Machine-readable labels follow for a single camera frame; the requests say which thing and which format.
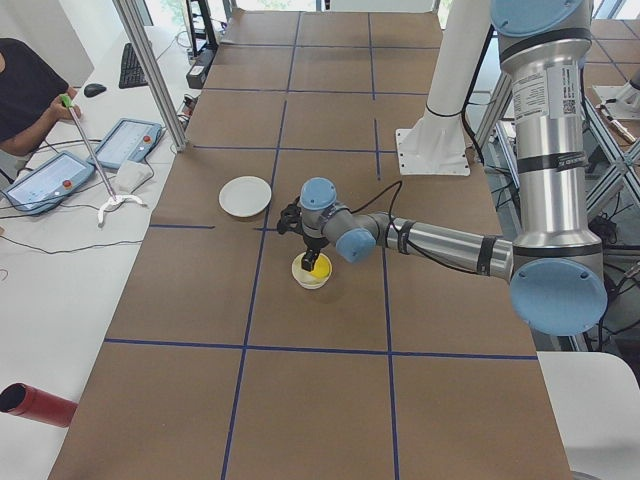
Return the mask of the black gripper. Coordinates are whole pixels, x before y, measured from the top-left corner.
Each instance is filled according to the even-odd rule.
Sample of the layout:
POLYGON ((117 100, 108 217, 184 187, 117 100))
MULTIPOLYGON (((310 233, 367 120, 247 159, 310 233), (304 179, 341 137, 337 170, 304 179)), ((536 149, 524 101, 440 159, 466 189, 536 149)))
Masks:
POLYGON ((307 250, 302 256, 301 268, 307 272, 312 272, 314 270, 317 257, 319 256, 321 250, 328 245, 328 240, 324 237, 315 238, 305 236, 304 243, 307 247, 307 250))

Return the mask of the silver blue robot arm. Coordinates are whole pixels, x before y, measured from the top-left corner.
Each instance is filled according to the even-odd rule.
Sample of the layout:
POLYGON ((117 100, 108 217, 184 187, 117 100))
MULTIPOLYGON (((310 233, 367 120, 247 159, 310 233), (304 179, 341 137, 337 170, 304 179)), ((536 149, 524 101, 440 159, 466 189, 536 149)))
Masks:
POLYGON ((311 270, 326 245, 349 262, 375 247, 419 255, 464 273, 507 281, 516 314, 556 336, 591 329, 603 316, 602 244, 588 227, 580 64, 591 46, 589 1, 456 1, 423 117, 396 133, 405 175, 451 175, 465 165, 460 129, 487 39, 499 41, 511 80, 521 231, 513 241, 390 213, 357 214, 325 178, 307 180, 293 204, 311 270))

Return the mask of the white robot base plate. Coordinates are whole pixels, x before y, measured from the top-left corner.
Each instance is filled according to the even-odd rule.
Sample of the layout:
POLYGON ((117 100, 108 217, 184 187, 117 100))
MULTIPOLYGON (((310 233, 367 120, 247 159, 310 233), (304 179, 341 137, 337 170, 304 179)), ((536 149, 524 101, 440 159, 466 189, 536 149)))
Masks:
POLYGON ((400 174, 469 176, 462 129, 397 129, 396 150, 400 174))

